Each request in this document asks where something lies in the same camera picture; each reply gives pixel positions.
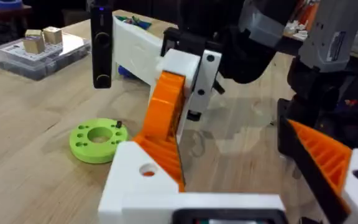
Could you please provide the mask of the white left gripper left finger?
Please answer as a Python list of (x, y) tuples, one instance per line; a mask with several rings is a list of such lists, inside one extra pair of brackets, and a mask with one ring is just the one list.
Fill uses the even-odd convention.
[(99, 222), (123, 223), (122, 208), (126, 196), (178, 192), (178, 184), (136, 142), (121, 142), (99, 202)]

